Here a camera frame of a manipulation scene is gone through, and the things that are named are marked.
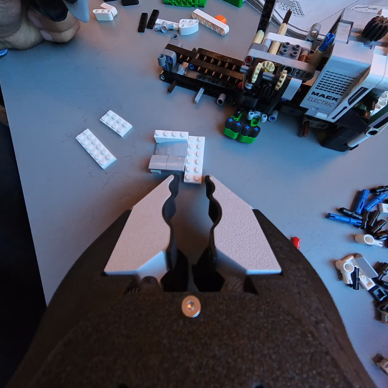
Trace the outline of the green black lego subassembly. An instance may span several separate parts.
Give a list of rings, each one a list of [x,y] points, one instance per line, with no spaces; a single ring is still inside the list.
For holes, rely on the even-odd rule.
[[[254,143],[260,133],[259,120],[247,120],[247,112],[236,109],[234,114],[226,119],[224,134],[243,143]]]

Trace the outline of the pile of small lego pins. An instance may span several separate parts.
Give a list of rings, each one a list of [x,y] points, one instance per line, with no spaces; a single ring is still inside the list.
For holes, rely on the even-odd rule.
[[[354,241],[360,245],[387,248],[388,187],[378,186],[358,192],[353,208],[338,208],[339,214],[327,213],[327,218],[350,224],[360,231]],[[348,287],[365,289],[374,299],[379,320],[388,323],[388,264],[378,263],[375,268],[362,254],[348,255],[335,263],[342,281]]]

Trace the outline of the white long lego beam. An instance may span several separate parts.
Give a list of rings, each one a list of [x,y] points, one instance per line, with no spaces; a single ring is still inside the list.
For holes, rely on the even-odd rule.
[[[229,32],[229,26],[209,14],[195,9],[192,11],[192,18],[198,20],[201,24],[208,27],[209,29],[217,32],[218,34],[225,36]]]

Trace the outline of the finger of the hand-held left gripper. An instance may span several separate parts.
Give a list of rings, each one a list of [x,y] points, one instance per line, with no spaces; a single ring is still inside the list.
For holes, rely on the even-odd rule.
[[[79,21],[87,23],[89,17],[88,0],[69,0],[69,12]]]

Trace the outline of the light grey lego connector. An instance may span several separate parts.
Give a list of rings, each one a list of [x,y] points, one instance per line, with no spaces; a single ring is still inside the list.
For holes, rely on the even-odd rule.
[[[163,19],[157,19],[154,25],[155,31],[161,31],[163,33],[166,33],[168,31],[178,31],[179,30],[179,23],[177,22],[171,22]]]

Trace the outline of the long white lego plate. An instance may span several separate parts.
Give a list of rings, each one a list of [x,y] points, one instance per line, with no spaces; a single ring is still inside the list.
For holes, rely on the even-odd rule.
[[[101,168],[105,169],[116,161],[116,158],[89,129],[77,135],[76,139]]]

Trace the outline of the short white lego plate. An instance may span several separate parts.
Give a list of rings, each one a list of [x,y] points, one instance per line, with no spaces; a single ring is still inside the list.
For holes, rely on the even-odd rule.
[[[112,110],[109,110],[106,114],[104,114],[104,116],[100,118],[100,121],[118,133],[121,137],[132,129],[132,125],[130,123],[125,121]]]

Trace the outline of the green lego frame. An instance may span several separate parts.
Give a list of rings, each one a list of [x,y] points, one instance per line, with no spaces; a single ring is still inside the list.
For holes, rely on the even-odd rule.
[[[163,0],[163,3],[176,7],[203,8],[206,5],[206,0]]]

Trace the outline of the partly built lego truck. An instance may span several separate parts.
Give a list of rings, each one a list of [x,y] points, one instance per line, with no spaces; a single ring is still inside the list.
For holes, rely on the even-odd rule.
[[[301,135],[318,131],[320,144],[346,152],[387,128],[387,10],[364,28],[343,21],[322,40],[321,24],[305,39],[286,36],[292,7],[277,32],[268,27],[275,1],[264,1],[256,34],[243,60],[202,48],[186,50],[176,35],[158,55],[159,78],[216,97],[236,109],[300,117]]]

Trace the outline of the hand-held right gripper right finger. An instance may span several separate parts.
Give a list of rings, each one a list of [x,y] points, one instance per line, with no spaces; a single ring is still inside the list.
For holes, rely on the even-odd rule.
[[[210,249],[221,275],[279,274],[281,267],[251,206],[213,176],[205,177]]]

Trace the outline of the brown lego piece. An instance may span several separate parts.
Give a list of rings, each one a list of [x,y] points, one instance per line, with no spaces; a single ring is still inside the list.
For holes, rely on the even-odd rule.
[[[382,356],[381,354],[376,354],[373,357],[373,362],[376,364],[381,371],[383,371],[386,375],[388,375],[388,357]]]

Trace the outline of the white blue lego assembly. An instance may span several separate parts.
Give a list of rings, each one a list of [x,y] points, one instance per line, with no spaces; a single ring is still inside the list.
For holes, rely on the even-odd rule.
[[[182,171],[183,181],[186,183],[201,183],[205,137],[190,136],[188,132],[182,131],[155,130],[154,139],[156,143],[187,142],[185,168]],[[175,171],[166,169],[162,172]]]

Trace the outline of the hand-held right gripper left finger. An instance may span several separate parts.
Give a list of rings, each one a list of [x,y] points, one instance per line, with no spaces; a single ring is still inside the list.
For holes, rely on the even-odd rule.
[[[179,176],[170,175],[133,206],[104,269],[107,275],[163,277],[174,269],[177,248],[171,218]]]

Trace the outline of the white rounded lego liftarm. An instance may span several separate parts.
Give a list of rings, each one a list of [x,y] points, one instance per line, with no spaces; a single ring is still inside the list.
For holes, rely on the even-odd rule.
[[[191,35],[198,31],[199,21],[196,19],[180,19],[178,24],[179,34],[182,36]]]

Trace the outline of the person's left hand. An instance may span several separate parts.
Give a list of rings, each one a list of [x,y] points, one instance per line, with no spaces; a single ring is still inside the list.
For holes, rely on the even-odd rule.
[[[21,1],[1,1],[0,48],[27,50],[43,41],[65,43],[80,28],[80,21],[71,13],[61,22],[54,22]]]

